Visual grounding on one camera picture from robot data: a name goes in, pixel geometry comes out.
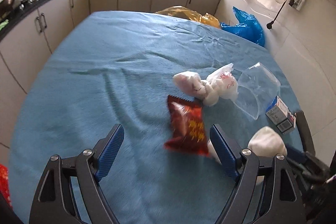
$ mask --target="blue plastic bag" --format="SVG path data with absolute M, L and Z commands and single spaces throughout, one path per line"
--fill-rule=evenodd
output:
M 262 26 L 255 18 L 254 15 L 250 15 L 247 12 L 233 7 L 233 12 L 239 21 L 239 24 L 235 26 L 228 26 L 221 22 L 220 26 L 222 30 L 238 35 L 242 38 L 252 41 L 262 47 L 265 46 L 265 35 Z

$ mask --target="barcode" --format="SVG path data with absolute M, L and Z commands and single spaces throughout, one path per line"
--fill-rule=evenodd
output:
M 277 125 L 277 127 L 279 128 L 279 130 L 281 132 L 284 132 L 288 129 L 290 129 L 293 125 L 291 124 L 291 122 L 289 120 L 284 120 L 283 122 L 281 122 L 280 124 Z

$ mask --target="blue tablecloth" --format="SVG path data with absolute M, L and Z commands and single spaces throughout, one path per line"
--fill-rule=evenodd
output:
M 163 148 L 172 136 L 167 95 L 188 98 L 174 86 L 172 76 L 192 70 L 205 79 L 232 62 L 238 79 L 258 61 L 281 82 L 281 98 L 288 107 L 299 110 L 271 55 L 248 40 L 168 16 L 92 14 L 50 57 L 21 109 L 9 159 L 14 211 L 28 223 L 37 183 L 51 155 L 76 156 L 120 123 L 125 140 L 101 181 L 120 223 L 214 223 L 234 182 L 213 159 Z M 203 117 L 207 133 L 218 123 L 242 147 L 270 124 L 265 115 L 251 120 L 223 99 L 204 107 Z M 297 130 L 284 140 L 302 149 Z M 74 191 L 79 194 L 78 186 Z M 83 203 L 78 207 L 89 222 Z

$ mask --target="transparent plastic cup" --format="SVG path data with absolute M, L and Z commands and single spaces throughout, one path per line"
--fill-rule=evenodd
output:
M 256 120 L 260 114 L 265 113 L 279 89 L 279 80 L 258 62 L 244 70 L 239 77 L 235 105 Z

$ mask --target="metal screw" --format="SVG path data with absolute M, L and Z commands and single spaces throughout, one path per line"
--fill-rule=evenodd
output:
M 278 159 L 278 160 L 284 160 L 285 157 L 284 157 L 284 155 L 282 155 L 282 154 L 277 154 L 277 159 Z
M 242 153 L 243 153 L 245 156 L 249 156 L 249 155 L 251 155 L 251 150 L 245 148 L 245 149 L 242 150 Z
M 83 151 L 83 155 L 84 156 L 90 156 L 92 154 L 92 150 L 91 149 L 85 149 L 84 151 Z
M 58 155 L 53 155 L 50 157 L 50 160 L 51 161 L 55 161 L 55 160 L 58 160 Z

